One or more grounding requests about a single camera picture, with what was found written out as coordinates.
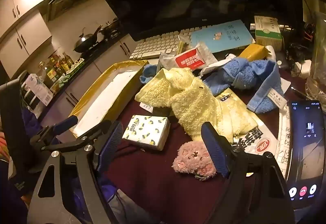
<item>pink plush toy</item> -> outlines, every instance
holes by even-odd
[[[193,173],[201,181],[213,177],[216,169],[202,141],[190,141],[178,150],[172,168],[176,172]]]

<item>smartphone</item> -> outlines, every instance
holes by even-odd
[[[294,209],[314,203],[325,166],[325,125],[319,101],[288,104],[291,123],[291,157],[287,186]]]

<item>red oval logo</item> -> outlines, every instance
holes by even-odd
[[[258,153],[263,152],[264,150],[266,150],[268,148],[270,143],[271,143],[271,141],[269,139],[262,139],[260,142],[258,142],[258,144],[256,146],[256,151]]]

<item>table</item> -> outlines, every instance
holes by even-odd
[[[285,71],[280,71],[280,73],[284,79],[291,81],[292,86],[304,92],[304,79],[291,77]],[[233,91],[245,104],[254,95],[252,90],[233,89]],[[291,89],[287,90],[285,98],[287,100],[299,99]],[[148,115],[149,113],[139,107],[139,102],[131,100],[118,118],[124,128],[134,114]],[[278,109],[259,114],[258,117],[277,137]],[[207,181],[199,181],[193,174],[176,173],[171,168],[177,156],[177,150],[191,139],[175,117],[169,120],[171,122],[170,133],[161,152],[148,149],[143,152],[123,140],[118,146],[116,157],[107,171],[107,176],[136,204],[157,216],[161,221],[168,224],[202,224],[221,194],[225,179],[221,174],[217,174]],[[245,184],[250,185],[250,182],[252,180],[249,177]]]

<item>yellow towel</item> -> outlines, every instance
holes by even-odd
[[[229,142],[233,142],[233,136],[247,133],[257,125],[234,100],[217,100],[189,68],[161,69],[136,94],[135,100],[153,107],[171,107],[192,140],[202,140],[200,130],[204,122],[211,122]]]

